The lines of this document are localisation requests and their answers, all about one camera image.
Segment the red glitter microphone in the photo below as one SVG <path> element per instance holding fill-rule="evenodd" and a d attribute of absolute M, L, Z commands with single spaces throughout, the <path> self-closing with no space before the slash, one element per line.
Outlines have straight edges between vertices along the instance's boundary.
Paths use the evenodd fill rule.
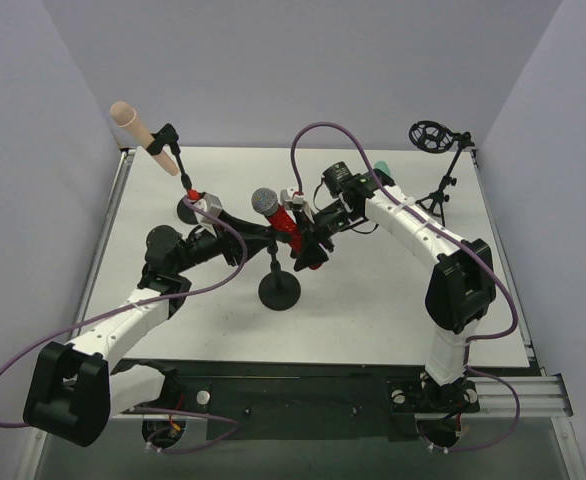
<path fill-rule="evenodd" d="M 286 211 L 280 203 L 278 194 L 267 187 L 257 188 L 251 195 L 253 210 L 262 215 L 276 232 L 292 235 L 288 244 L 292 258 L 292 246 L 299 239 L 300 231 L 297 226 L 297 212 Z"/>

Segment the black mic stand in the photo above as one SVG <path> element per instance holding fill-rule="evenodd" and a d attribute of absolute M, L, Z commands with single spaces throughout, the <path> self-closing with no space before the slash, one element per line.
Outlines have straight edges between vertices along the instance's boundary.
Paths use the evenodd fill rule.
<path fill-rule="evenodd" d="M 152 133 L 152 141 L 146 147 L 146 151 L 162 166 L 167 167 L 167 172 L 174 175 L 173 170 L 178 169 L 180 181 L 186 193 L 192 190 L 192 181 L 186 173 L 181 159 L 179 135 L 175 127 L 166 123 L 158 132 Z M 195 213 L 180 199 L 176 206 L 178 219 L 187 225 L 195 226 L 198 221 Z"/>
<path fill-rule="evenodd" d="M 270 272 L 259 283 L 258 297 L 268 309 L 281 312 L 292 308 L 299 301 L 301 285 L 293 274 L 282 270 L 277 258 L 278 234 L 269 233 L 267 238 L 269 244 L 266 249 L 270 256 Z"/>

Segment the pink microphone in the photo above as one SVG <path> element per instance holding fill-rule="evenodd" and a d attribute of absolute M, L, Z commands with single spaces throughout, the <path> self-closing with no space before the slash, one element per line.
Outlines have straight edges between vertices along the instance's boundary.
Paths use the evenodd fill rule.
<path fill-rule="evenodd" d="M 177 164 L 164 152 L 163 148 L 160 148 L 158 153 L 152 153 L 148 149 L 154 137 L 132 106 L 124 101 L 118 101 L 110 107 L 109 113 L 114 123 L 133 137 L 166 173 L 171 176 L 179 173 Z"/>

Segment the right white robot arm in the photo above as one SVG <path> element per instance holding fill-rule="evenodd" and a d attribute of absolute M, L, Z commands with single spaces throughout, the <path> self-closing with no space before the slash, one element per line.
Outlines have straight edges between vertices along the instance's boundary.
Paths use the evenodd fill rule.
<path fill-rule="evenodd" d="M 450 232 L 378 168 L 354 174 L 338 162 L 323 172 L 322 182 L 333 201 L 321 210 L 312 209 L 299 188 L 280 193 L 300 231 L 296 268 L 327 262 L 333 236 L 359 220 L 389 233 L 430 275 L 425 308 L 435 327 L 420 380 L 423 394 L 435 408 L 468 399 L 470 340 L 496 297 L 490 247 Z"/>

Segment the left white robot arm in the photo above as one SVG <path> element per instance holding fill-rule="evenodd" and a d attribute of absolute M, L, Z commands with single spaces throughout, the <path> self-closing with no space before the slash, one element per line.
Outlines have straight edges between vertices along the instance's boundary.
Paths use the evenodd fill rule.
<path fill-rule="evenodd" d="M 23 412 L 27 425 L 88 446 L 116 414 L 137 406 L 180 405 L 182 389 L 172 369 L 152 361 L 122 372 L 114 369 L 182 307 L 191 288 L 183 272 L 217 256 L 236 266 L 274 241 L 301 246 L 295 222 L 283 209 L 268 216 L 265 226 L 226 212 L 219 220 L 212 230 L 188 237 L 168 225 L 149 232 L 141 280 L 116 314 L 65 344 L 51 341 L 40 351 Z"/>

